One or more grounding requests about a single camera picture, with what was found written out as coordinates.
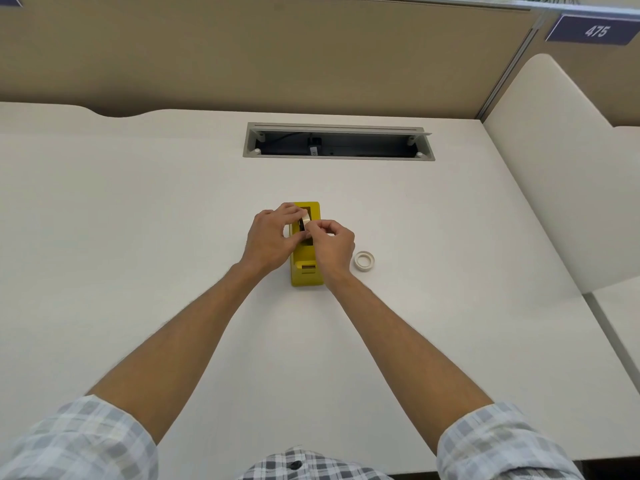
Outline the person's right hand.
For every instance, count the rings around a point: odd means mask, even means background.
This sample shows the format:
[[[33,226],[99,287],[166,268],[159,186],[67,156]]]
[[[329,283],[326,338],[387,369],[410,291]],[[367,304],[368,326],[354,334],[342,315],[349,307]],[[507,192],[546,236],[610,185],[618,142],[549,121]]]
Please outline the person's right hand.
[[[335,220],[311,220],[307,226],[321,226],[326,231],[322,241],[316,241],[316,260],[324,283],[332,292],[352,277],[351,259],[355,250],[355,234]]]

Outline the person's left hand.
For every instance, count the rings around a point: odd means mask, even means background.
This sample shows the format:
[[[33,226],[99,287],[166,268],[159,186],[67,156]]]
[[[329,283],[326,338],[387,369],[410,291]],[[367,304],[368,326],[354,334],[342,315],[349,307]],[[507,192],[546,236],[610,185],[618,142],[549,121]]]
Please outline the person's left hand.
[[[283,203],[275,210],[263,210],[254,217],[239,261],[247,275],[263,278],[283,265],[294,251],[286,250],[284,229],[304,213],[293,203]]]

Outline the person's right forearm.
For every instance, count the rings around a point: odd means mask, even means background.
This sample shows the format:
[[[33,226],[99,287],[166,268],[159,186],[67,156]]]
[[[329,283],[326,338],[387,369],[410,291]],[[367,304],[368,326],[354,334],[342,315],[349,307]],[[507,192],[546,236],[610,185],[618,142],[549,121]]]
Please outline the person's right forearm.
[[[350,272],[326,279],[405,414],[432,453],[444,432],[493,400]]]

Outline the person's left forearm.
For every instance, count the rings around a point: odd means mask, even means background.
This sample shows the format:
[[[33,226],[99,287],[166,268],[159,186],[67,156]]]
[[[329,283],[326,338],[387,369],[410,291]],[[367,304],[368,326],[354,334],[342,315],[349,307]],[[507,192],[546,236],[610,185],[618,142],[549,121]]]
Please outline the person's left forearm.
[[[86,395],[130,414],[160,443],[196,389],[231,318],[268,273],[245,259],[231,266]]]

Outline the yellow tape dispenser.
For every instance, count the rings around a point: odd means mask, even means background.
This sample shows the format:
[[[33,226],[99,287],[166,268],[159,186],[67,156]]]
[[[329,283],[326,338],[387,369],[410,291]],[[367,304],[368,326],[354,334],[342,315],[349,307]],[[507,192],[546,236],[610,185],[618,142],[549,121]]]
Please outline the yellow tape dispenser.
[[[299,207],[311,209],[311,220],[321,218],[321,208],[317,201],[295,202]],[[289,225],[289,235],[298,232],[298,220]],[[314,245],[305,245],[303,241],[290,257],[291,284],[294,287],[310,287],[324,285],[323,276],[317,266]]]

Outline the beige desk partition panel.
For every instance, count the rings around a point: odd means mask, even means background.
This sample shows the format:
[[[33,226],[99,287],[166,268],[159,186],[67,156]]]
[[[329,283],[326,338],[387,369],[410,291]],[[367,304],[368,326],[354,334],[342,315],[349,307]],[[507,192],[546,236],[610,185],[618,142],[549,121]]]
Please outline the beige desk partition panel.
[[[550,55],[613,126],[640,126],[640,33],[548,42],[562,14],[516,0],[20,0],[0,7],[0,102],[106,116],[162,109],[484,118]]]

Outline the white side divider panel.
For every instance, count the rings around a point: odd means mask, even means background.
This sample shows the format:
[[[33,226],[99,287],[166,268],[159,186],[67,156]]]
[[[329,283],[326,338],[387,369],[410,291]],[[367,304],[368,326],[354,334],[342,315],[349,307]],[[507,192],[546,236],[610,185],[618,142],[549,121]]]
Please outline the white side divider panel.
[[[484,128],[582,293],[640,276],[640,152],[551,56],[523,65]]]

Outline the blue number sign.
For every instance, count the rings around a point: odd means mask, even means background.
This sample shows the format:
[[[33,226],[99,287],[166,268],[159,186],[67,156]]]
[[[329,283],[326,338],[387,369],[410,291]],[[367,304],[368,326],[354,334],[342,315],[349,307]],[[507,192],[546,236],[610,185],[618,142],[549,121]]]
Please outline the blue number sign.
[[[626,46],[640,33],[640,18],[562,14],[545,41]]]

